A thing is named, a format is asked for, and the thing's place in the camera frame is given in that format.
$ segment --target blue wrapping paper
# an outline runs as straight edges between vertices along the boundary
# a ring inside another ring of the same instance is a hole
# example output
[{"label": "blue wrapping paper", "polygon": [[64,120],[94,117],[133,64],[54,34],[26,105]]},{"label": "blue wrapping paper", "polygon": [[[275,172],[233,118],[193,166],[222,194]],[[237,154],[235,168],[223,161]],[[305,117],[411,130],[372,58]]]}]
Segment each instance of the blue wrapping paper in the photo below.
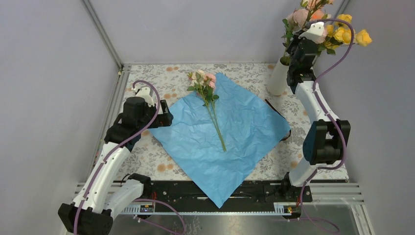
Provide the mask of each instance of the blue wrapping paper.
[{"label": "blue wrapping paper", "polygon": [[150,129],[166,152],[221,208],[234,190],[290,130],[268,104],[222,73],[216,74],[216,114],[222,149],[204,102],[195,92],[170,107],[173,123]]}]

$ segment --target flower bouquet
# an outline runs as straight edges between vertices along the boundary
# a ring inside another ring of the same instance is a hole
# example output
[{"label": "flower bouquet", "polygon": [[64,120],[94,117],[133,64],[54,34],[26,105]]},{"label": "flower bouquet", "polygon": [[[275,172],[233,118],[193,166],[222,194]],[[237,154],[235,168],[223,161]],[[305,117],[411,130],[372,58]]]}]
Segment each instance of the flower bouquet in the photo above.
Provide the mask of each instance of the flower bouquet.
[{"label": "flower bouquet", "polygon": [[[300,9],[295,10],[287,18],[283,19],[285,26],[285,34],[282,38],[285,39],[283,45],[285,46],[285,52],[281,58],[281,63],[289,65],[290,55],[287,53],[287,48],[291,43],[291,39],[294,36],[294,32],[303,29],[306,22],[331,18],[329,14],[326,14],[323,10],[324,6],[333,4],[334,0],[301,0]],[[348,23],[351,22],[352,16],[341,14],[337,17],[340,20],[344,20]],[[323,51],[326,51],[329,55],[335,55],[335,49],[342,45],[348,45],[351,41],[351,32],[347,25],[339,22],[329,24],[324,27],[324,33],[315,43],[319,44],[319,51],[317,55],[320,55]],[[357,44],[366,47],[372,42],[368,32],[363,29],[359,33],[355,34],[354,41]]]},{"label": "flower bouquet", "polygon": [[195,91],[197,95],[200,96],[205,102],[203,106],[207,108],[207,112],[210,115],[210,119],[212,119],[213,125],[215,126],[216,132],[218,133],[219,139],[221,141],[223,151],[226,152],[225,142],[219,130],[218,119],[215,111],[215,101],[219,99],[219,96],[213,93],[216,88],[215,75],[211,73],[205,73],[202,70],[197,70],[196,72],[189,73],[187,76],[191,80],[191,86],[189,86],[187,90]]}]

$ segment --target floral tablecloth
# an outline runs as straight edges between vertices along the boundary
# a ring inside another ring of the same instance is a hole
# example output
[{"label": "floral tablecloth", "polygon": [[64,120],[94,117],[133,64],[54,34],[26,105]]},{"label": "floral tablecloth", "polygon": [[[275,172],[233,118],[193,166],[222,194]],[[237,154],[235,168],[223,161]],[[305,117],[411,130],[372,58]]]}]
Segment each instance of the floral tablecloth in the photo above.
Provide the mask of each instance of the floral tablecloth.
[{"label": "floral tablecloth", "polygon": [[[222,72],[261,99],[267,99],[290,123],[291,137],[280,142],[269,152],[256,165],[247,180],[278,180],[297,166],[303,158],[302,143],[310,128],[310,122],[303,105],[288,86],[281,96],[273,96],[267,92],[266,81],[274,69],[272,64],[133,65],[122,102],[134,96],[132,91],[134,81],[145,80],[151,82],[161,98],[166,99],[167,104],[171,106],[181,97],[189,94],[186,91],[189,85],[186,74],[198,69],[213,74]],[[190,180],[149,131],[143,132],[131,156],[119,169],[117,179],[128,173],[143,174],[151,177],[152,180]],[[343,166],[333,171],[321,170],[315,179],[348,179],[348,175]]]}]

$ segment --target yellow rose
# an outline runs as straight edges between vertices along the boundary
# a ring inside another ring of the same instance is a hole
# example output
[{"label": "yellow rose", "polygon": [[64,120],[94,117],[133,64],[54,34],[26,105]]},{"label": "yellow rose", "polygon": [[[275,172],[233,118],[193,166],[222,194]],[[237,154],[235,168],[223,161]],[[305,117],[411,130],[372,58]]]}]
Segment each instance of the yellow rose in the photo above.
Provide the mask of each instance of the yellow rose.
[{"label": "yellow rose", "polygon": [[372,38],[370,38],[368,32],[366,32],[366,29],[363,29],[356,35],[356,41],[359,45],[366,47],[372,42]]},{"label": "yellow rose", "polygon": [[[339,20],[343,20],[343,21],[346,21],[347,23],[350,23],[352,17],[351,17],[351,15],[341,14],[337,18]],[[341,23],[341,22],[335,22],[334,24],[339,26],[339,27],[347,26],[347,25],[345,25],[344,23]]]},{"label": "yellow rose", "polygon": [[350,44],[351,30],[340,27],[334,32],[334,38],[344,44]]},{"label": "yellow rose", "polygon": [[350,29],[345,29],[345,31],[344,31],[344,33],[342,35],[342,38],[343,38],[343,43],[344,44],[350,44],[350,41],[351,41],[351,30]]},{"label": "yellow rose", "polygon": [[340,27],[340,28],[336,29],[336,31],[334,31],[334,36],[333,37],[337,41],[342,42],[343,41],[343,33],[344,32],[345,32],[345,28]]},{"label": "yellow rose", "polygon": [[331,34],[332,34],[332,33],[333,33],[333,31],[334,31],[334,25],[329,24],[329,25],[327,25],[327,26],[325,27],[325,29],[327,30],[327,36],[331,36]]}]

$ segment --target white robotic arm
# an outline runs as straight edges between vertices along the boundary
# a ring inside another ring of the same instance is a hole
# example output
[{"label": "white robotic arm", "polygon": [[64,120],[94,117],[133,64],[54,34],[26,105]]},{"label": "white robotic arm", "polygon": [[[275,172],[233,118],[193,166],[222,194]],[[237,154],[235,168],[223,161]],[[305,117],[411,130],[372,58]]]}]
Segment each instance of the white robotic arm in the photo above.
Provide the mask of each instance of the white robotic arm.
[{"label": "white robotic arm", "polygon": [[[288,173],[290,185],[295,187],[301,187],[319,166],[333,164],[342,158],[339,133],[327,115],[330,114],[338,122],[346,141],[350,132],[348,121],[340,120],[333,113],[321,94],[318,83],[315,84],[312,65],[318,45],[314,41],[322,36],[323,31],[323,22],[313,23],[308,30],[295,35],[287,49],[291,54],[287,83],[303,104],[312,124],[303,144],[304,158]],[[317,101],[316,94],[327,113]]]},{"label": "white robotic arm", "polygon": [[118,115],[114,125],[107,131],[101,155],[85,187],[70,205],[63,203],[58,210],[59,217],[69,232],[73,232],[74,224],[77,224],[77,231],[83,235],[108,234],[113,220],[125,207],[137,198],[150,196],[151,179],[132,174],[125,184],[107,199],[118,169],[140,139],[138,132],[142,131],[144,126],[148,126],[153,118],[155,119],[149,128],[171,125],[173,116],[166,101],[160,100],[160,105],[161,113],[156,114],[157,109],[149,87],[136,89],[136,96],[125,101],[123,113]]}]

